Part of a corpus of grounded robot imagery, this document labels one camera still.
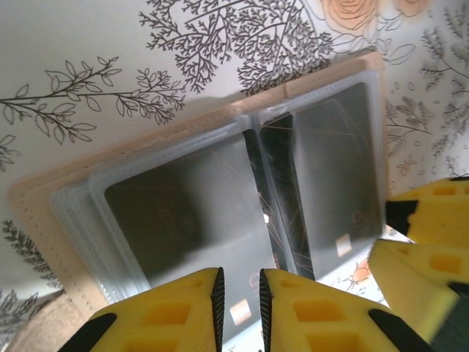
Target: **printed pattern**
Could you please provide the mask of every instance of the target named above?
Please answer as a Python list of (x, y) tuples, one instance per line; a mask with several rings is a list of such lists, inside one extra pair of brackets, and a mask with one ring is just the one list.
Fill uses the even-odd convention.
[[(49, 12), (34, 4), (0, 3), (11, 18), (0, 32), (12, 33), (0, 39), (0, 251), (14, 262), (2, 262), (9, 281), (0, 281), (0, 350), (61, 290), (10, 220), (7, 189), (43, 164), (189, 117), (198, 101), (208, 111), (217, 106), (213, 97), (252, 95), (378, 50), (385, 60), (389, 191), (468, 174), (466, 0), (121, 1), (100, 12), (99, 23), (79, 4), (58, 1)], [(86, 13), (103, 10), (94, 6)], [(383, 301), (366, 253), (323, 279)], [(37, 288), (26, 292), (22, 282)], [(230, 351), (244, 344), (235, 345)]]

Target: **card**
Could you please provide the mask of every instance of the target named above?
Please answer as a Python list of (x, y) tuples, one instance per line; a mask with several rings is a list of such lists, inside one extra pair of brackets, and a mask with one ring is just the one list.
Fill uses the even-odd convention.
[(381, 235), (366, 85), (296, 111), (292, 154), (316, 278)]
[(244, 136), (240, 133), (118, 182), (105, 197), (150, 286), (223, 267), (225, 340), (260, 318), (256, 277), (275, 268)]
[(283, 227), (277, 228), (275, 232), (286, 232), (298, 275), (314, 279), (293, 161), (292, 126), (293, 116), (290, 113), (281, 115), (261, 127), (259, 138), (265, 151), (279, 210), (277, 227)]

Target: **flower drawing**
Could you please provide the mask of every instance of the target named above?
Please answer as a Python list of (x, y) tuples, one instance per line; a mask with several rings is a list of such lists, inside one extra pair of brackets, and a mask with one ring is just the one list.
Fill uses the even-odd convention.
[(429, 0), (394, 0), (394, 6), (407, 17), (413, 17), (424, 11)]
[(322, 0), (325, 20), (330, 28), (354, 35), (363, 35), (375, 27), (379, 0)]

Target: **orange rose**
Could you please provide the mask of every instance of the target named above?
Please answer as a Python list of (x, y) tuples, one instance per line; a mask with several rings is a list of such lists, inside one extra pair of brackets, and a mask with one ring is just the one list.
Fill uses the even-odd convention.
[(365, 259), (362, 260), (360, 264), (357, 264), (357, 268), (355, 269), (355, 272), (352, 275), (352, 279), (353, 281), (355, 281), (355, 283), (358, 284), (367, 280), (370, 276), (370, 273), (371, 272), (369, 270), (368, 260)]
[(362, 35), (376, 24), (379, 0), (322, 0), (325, 20), (341, 33)]
[(394, 0), (394, 6), (407, 17), (418, 15), (428, 3), (429, 0)]

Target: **tree illustration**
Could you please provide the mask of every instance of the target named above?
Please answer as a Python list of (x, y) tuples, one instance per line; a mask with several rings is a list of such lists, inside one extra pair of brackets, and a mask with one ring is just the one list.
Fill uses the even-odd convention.
[(425, 30), (422, 37), (424, 47), (432, 60), (425, 61), (421, 72), (426, 79), (426, 90), (437, 87), (440, 82), (451, 77), (451, 101), (445, 107), (441, 138), (434, 142), (434, 156), (441, 155), (452, 147), (455, 141), (468, 129), (469, 124), (469, 18), (468, 5), (451, 12), (445, 9), (446, 25), (451, 31), (451, 39), (446, 40), (441, 29), (435, 26)]
[[(318, 33), (302, 0), (147, 0), (140, 24), (152, 32), (149, 49), (175, 52), (191, 91), (202, 92), (233, 56), (243, 60), (238, 79), (247, 95), (330, 64), (332, 39)], [(190, 18), (176, 22), (171, 10)]]
[(386, 99), (389, 157), (397, 155), (405, 148), (410, 133), (431, 134), (427, 126), (435, 118), (423, 102), (417, 103), (407, 96), (402, 97), (402, 101), (402, 105), (395, 106)]
[(445, 157), (445, 164), (449, 177), (463, 177), (469, 175), (467, 169), (462, 169), (455, 157), (447, 155)]
[(16, 139), (16, 136), (7, 134), (5, 137), (0, 139), (0, 172), (7, 170), (6, 165), (14, 164), (12, 157), (21, 155), (17, 150), (11, 149), (11, 144)]
[(12, 220), (4, 220), (2, 225), (1, 231), (4, 233), (4, 239), (10, 242), (16, 254), (21, 256), (25, 263), (32, 265), (34, 271), (41, 274), (40, 278), (47, 281), (47, 286), (62, 288), (59, 280), (34, 245), (32, 239), (23, 231), (18, 230)]
[(29, 319), (61, 294), (62, 291), (38, 298), (39, 293), (36, 292), (26, 299), (19, 299), (16, 291), (0, 289), (0, 351)]
[(93, 111), (101, 111), (104, 98), (116, 99), (116, 109), (122, 116), (134, 114), (154, 119), (157, 124), (166, 124), (174, 112), (184, 106), (185, 87), (180, 81), (172, 81), (167, 71), (150, 72), (139, 70), (135, 89), (128, 92), (111, 92), (113, 77), (122, 72), (115, 68), (119, 58), (97, 58), (97, 64), (82, 61), (74, 65), (65, 62), (65, 70), (45, 73), (50, 79), (51, 92), (44, 95), (30, 94), (30, 85), (25, 84), (12, 98), (0, 98), (2, 114), (9, 124), (17, 121), (34, 120), (37, 128), (46, 136), (53, 137), (59, 144), (65, 140), (90, 142), (89, 133), (95, 125), (73, 121), (76, 107), (84, 103)]

